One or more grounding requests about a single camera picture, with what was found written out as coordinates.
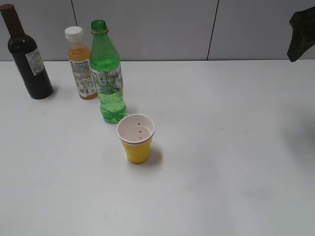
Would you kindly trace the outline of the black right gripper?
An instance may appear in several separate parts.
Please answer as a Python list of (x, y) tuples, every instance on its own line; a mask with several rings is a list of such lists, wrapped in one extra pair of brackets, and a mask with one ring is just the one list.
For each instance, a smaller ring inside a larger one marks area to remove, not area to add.
[(292, 39), (287, 52), (291, 62), (295, 62), (315, 45), (315, 7), (295, 12), (289, 21)]

